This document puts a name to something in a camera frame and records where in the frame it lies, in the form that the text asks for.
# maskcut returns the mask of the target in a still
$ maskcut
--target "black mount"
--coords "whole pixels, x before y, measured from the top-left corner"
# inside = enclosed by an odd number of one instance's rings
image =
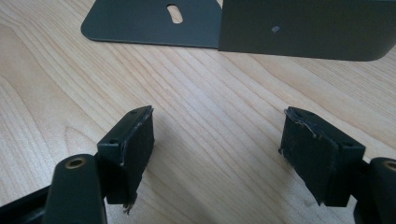
[[[285,110],[279,153],[291,164],[318,204],[358,203],[357,223],[396,223],[396,160],[362,160],[365,147],[316,114]]]
[[[176,5],[183,22],[172,23]],[[372,61],[396,44],[395,0],[96,0],[90,40]]]
[[[56,165],[50,186],[0,208],[0,223],[106,223],[103,199],[132,208],[154,144],[152,108],[126,114],[98,143]]]

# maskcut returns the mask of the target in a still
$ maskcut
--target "light wood grain surface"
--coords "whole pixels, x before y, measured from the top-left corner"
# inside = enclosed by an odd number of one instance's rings
[[[366,145],[366,161],[396,158],[396,48],[353,63],[98,43],[79,30],[92,4],[0,1],[0,205],[143,105],[153,154],[131,215],[108,206],[109,223],[353,223],[356,200],[318,206],[277,153],[289,105]]]

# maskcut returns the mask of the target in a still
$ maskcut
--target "slotted hole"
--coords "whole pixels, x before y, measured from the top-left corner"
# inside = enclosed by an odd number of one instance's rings
[[[181,12],[178,10],[178,7],[175,4],[169,4],[166,8],[168,9],[174,24],[180,24],[183,22]]]

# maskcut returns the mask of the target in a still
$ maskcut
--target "round hole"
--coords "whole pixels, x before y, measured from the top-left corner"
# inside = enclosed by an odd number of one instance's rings
[[[280,30],[280,27],[279,27],[279,26],[274,26],[274,27],[271,29],[271,31],[274,33],[274,35],[277,34],[277,32],[279,32],[279,30]]]
[[[80,166],[83,166],[84,164],[85,164],[85,159],[82,157],[78,157],[78,158],[68,161],[66,163],[66,168],[67,169],[76,169]]]
[[[117,144],[119,142],[119,140],[117,139],[111,139],[108,143],[109,144]]]
[[[348,142],[343,142],[343,145],[346,147],[353,147],[353,144]]]
[[[394,161],[385,161],[385,166],[387,166],[392,171],[396,171],[396,162]]]

